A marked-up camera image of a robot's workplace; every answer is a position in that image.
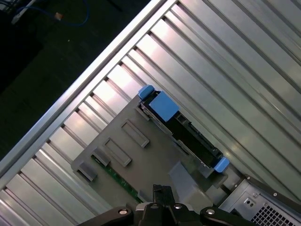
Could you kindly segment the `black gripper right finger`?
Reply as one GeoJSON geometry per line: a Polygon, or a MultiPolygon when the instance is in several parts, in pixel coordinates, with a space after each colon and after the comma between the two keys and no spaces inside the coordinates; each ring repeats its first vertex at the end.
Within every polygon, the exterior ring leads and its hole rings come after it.
{"type": "Polygon", "coordinates": [[[170,186],[162,186],[164,226],[254,226],[242,217],[216,207],[205,207],[199,214],[178,203],[170,186]]]}

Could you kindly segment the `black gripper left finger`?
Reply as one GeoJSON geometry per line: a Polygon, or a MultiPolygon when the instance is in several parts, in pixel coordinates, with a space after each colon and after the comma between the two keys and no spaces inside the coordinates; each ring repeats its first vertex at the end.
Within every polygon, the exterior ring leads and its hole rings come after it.
{"type": "Polygon", "coordinates": [[[115,207],[82,223],[83,226],[161,226],[163,222],[164,187],[153,186],[153,202],[129,207],[115,207]]]}

